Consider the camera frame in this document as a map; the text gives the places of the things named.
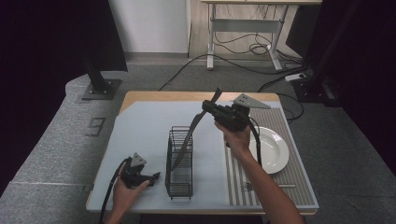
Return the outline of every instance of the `hand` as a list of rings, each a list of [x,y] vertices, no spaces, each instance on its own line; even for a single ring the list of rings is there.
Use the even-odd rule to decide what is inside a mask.
[[[139,196],[140,192],[143,191],[148,185],[149,180],[146,180],[134,189],[128,189],[120,178],[120,174],[124,169],[125,164],[120,168],[119,175],[117,177],[117,182],[113,189],[113,209],[106,219],[106,223],[120,223],[123,215],[131,208]]]
[[[237,160],[240,161],[248,155],[251,156],[248,149],[250,144],[250,128],[248,126],[242,132],[233,133],[224,126],[221,126],[217,121],[215,125],[224,133],[224,141],[230,145],[231,152]]]

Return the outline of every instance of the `power strip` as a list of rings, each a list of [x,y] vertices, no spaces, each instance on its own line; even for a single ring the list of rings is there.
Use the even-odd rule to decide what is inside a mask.
[[[293,80],[301,79],[301,78],[305,78],[305,77],[306,77],[306,74],[299,73],[299,74],[295,74],[295,75],[286,76],[285,81],[289,82],[289,81],[293,81]]]

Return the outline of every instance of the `cable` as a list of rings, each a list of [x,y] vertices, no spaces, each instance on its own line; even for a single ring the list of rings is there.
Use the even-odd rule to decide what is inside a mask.
[[[228,4],[225,5],[227,7],[227,14],[230,16],[231,19],[233,19],[233,15],[230,13],[230,9],[228,8]]]
[[[294,97],[292,97],[292,96],[289,96],[289,95],[287,95],[287,94],[283,94],[283,93],[277,93],[277,94],[278,94],[278,95],[281,95],[281,96],[289,97],[290,99],[292,99],[293,101],[295,101],[295,102],[300,106],[300,108],[301,108],[301,112],[300,112],[300,114],[299,114],[298,116],[296,116],[296,117],[293,116],[292,119],[288,119],[288,120],[299,119],[299,118],[304,114],[304,106],[303,106],[303,104],[301,104],[296,98],[294,98]]]
[[[262,141],[260,141],[259,133],[254,128],[254,125],[248,116],[244,115],[244,113],[242,113],[241,111],[235,111],[235,113],[247,122],[247,125],[249,126],[251,132],[253,133],[253,136],[256,140],[257,162],[259,163],[260,166],[262,166]]]
[[[271,80],[271,81],[268,81],[268,82],[264,83],[264,84],[259,88],[259,90],[258,90],[257,92],[261,92],[261,91],[264,90],[265,88],[271,87],[272,85],[276,84],[278,81],[282,80],[282,79],[285,78],[286,76],[290,76],[290,75],[292,75],[292,74],[301,72],[301,71],[303,71],[303,70],[305,70],[305,69],[306,69],[305,66],[301,66],[301,67],[298,67],[298,68],[296,68],[296,69],[293,69],[293,72],[287,73],[286,75],[284,75],[284,76],[282,76],[282,77],[278,77],[278,78],[276,78],[276,79],[274,79],[274,80]]]
[[[276,7],[277,7],[277,5],[275,5],[273,20],[275,19]]]
[[[294,117],[294,114],[293,114],[293,112],[291,112],[291,110],[289,110],[289,109],[287,109],[287,108],[285,108],[285,107],[283,107],[283,110],[284,110],[284,111],[287,111],[287,112],[289,112],[289,113],[291,113],[292,119],[295,118],[295,117]],[[291,124],[291,123],[292,123],[292,119],[289,120],[288,118],[286,118],[286,120],[288,121],[288,124]]]
[[[220,44],[219,43],[214,43],[216,46],[223,47],[223,48],[227,49],[228,51],[230,51],[231,53],[234,53],[234,54],[245,54],[245,53],[250,53],[251,52],[251,53],[253,53],[255,55],[264,55],[264,54],[268,53],[268,47],[267,47],[268,45],[260,43],[259,40],[258,40],[258,37],[261,37],[261,38],[265,39],[266,41],[268,41],[269,44],[271,44],[270,40],[268,40],[266,37],[264,37],[262,35],[259,35],[259,33],[242,35],[242,36],[239,36],[239,37],[237,37],[235,39],[231,39],[231,40],[227,40],[227,41],[220,41],[218,36],[217,36],[217,33],[214,33],[214,35],[215,35],[216,40],[220,43]],[[234,42],[236,40],[239,40],[241,38],[244,38],[244,37],[247,37],[247,36],[251,36],[251,35],[254,35],[256,43],[251,44],[249,46],[249,50],[247,50],[247,51],[239,51],[239,52],[237,52],[237,51],[233,51],[233,50],[227,48],[226,46],[222,45],[222,44],[228,44],[228,43]],[[255,51],[256,49],[264,49],[264,52],[263,53],[259,53],[259,52]]]
[[[279,53],[279,56],[284,59],[284,60],[288,60],[290,62],[295,62],[298,64],[302,64],[303,63],[303,58],[299,58],[299,57],[294,57],[288,54],[285,54],[284,52],[280,51],[279,49],[276,50]]]
[[[257,120],[255,120],[254,118],[252,118],[252,117],[249,117],[251,120],[253,120],[254,121],[254,123],[256,124],[256,126],[258,127],[258,131],[257,131],[257,133],[259,134],[259,136],[260,136],[260,125],[259,125],[259,123],[257,122]]]
[[[118,175],[119,172],[120,172],[121,166],[122,166],[127,160],[128,160],[128,159],[125,159],[125,160],[122,161],[122,163],[120,164],[119,168],[117,168],[116,172],[114,173],[113,177],[111,178],[110,184],[108,185],[108,189],[107,189],[107,193],[106,193],[105,199],[104,199],[104,201],[103,201],[102,211],[101,211],[100,218],[99,218],[99,224],[104,223],[104,222],[103,222],[103,217],[105,216],[105,211],[106,211],[106,205],[107,205],[108,197],[110,196],[111,189],[113,188],[114,181],[116,180],[117,175]]]
[[[302,71],[302,70],[305,70],[305,69],[306,69],[305,66],[300,66],[300,67],[291,68],[291,69],[289,69],[289,70],[280,71],[280,72],[274,72],[274,73],[267,72],[267,73],[264,73],[264,72],[260,72],[260,71],[256,71],[256,70],[247,68],[247,67],[242,66],[242,65],[239,65],[239,64],[237,64],[237,63],[230,62],[229,60],[223,59],[223,58],[221,58],[220,56],[215,55],[215,54],[203,54],[203,55],[200,55],[200,56],[197,56],[197,57],[193,58],[191,61],[189,61],[189,62],[187,62],[186,64],[184,64],[184,65],[183,65],[183,66],[182,66],[182,67],[181,67],[170,79],[168,79],[168,80],[158,89],[158,91],[161,91],[165,86],[167,86],[168,84],[170,84],[170,82],[171,82],[173,79],[175,79],[175,78],[178,76],[178,74],[179,74],[187,65],[189,65],[190,63],[194,62],[195,60],[197,60],[197,59],[199,59],[199,58],[202,58],[202,57],[205,57],[205,56],[213,56],[213,57],[216,57],[216,58],[219,58],[219,59],[223,60],[223,61],[226,62],[226,63],[230,63],[230,64],[233,64],[233,65],[235,65],[235,66],[237,66],[237,67],[246,69],[246,70],[248,70],[248,71],[250,71],[250,72],[254,72],[254,73],[258,73],[258,74],[263,74],[263,75],[279,75],[279,74],[283,74],[283,73],[285,73],[285,72],[293,71],[293,72],[290,73],[290,74],[292,74],[292,73],[294,73],[294,72],[299,72],[299,71]]]
[[[262,19],[263,19],[263,20],[265,20],[265,18],[267,17],[267,12],[268,12],[268,8],[269,8],[269,7],[270,7],[270,6],[267,5],[267,10],[265,11],[265,14],[262,14]]]
[[[253,19],[253,17],[255,17],[255,16],[256,16],[256,18],[258,17],[258,15],[260,14],[260,13],[257,13],[257,11],[259,10],[259,7],[260,7],[260,6],[257,6],[257,7],[256,7],[256,10],[254,11],[253,16],[251,16],[251,17],[249,18],[250,20]]]

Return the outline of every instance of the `dish rack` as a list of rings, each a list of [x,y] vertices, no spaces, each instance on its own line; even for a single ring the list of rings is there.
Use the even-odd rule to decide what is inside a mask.
[[[176,197],[191,199],[192,196],[192,136],[183,159],[172,171],[189,129],[188,126],[173,126],[169,132],[165,186],[171,200]]]

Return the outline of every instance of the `white desk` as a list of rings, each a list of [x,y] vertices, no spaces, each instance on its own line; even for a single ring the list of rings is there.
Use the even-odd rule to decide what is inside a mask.
[[[273,33],[274,38],[271,46],[268,46],[271,59],[277,71],[282,70],[279,62],[279,56],[276,52],[276,45],[285,22],[289,5],[318,5],[321,0],[201,0],[203,3],[210,4],[211,18],[209,22],[209,44],[207,51],[207,69],[212,70],[214,44],[213,36],[215,32],[246,32],[246,33]],[[235,20],[235,19],[217,19],[216,4],[236,4],[236,5],[283,5],[279,21],[271,20]]]

